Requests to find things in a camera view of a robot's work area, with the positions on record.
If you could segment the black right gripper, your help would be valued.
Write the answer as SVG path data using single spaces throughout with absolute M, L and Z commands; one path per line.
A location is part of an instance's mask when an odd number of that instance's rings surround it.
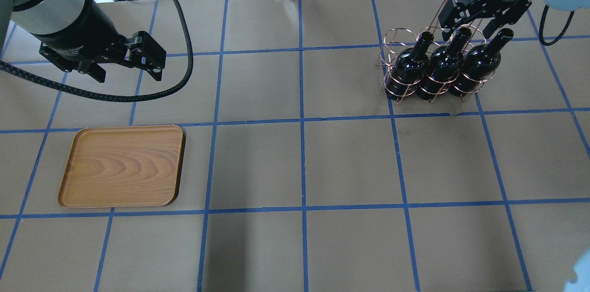
M 441 36 L 449 41 L 461 25 L 476 19 L 491 19 L 484 28 L 484 38 L 491 36 L 504 25 L 513 25 L 531 6 L 531 0 L 446 0 L 438 21 Z

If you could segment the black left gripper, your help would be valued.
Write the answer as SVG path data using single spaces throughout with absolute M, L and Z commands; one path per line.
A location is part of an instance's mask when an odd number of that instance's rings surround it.
M 94 58 L 72 60 L 42 43 L 39 53 L 63 72 L 77 71 L 93 78 L 98 83 L 106 80 L 106 71 L 100 64 L 118 64 L 127 68 L 146 71 L 156 82 L 162 80 L 166 51 L 144 30 L 131 38 L 120 35 L 117 40 Z

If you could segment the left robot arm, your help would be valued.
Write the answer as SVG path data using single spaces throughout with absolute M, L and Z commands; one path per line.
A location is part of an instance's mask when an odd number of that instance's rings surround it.
M 40 40 L 40 55 L 63 72 L 103 83 L 101 64 L 111 63 L 162 78 L 166 52 L 160 44 L 143 30 L 131 38 L 120 34 L 94 0 L 1 0 L 1 15 Z

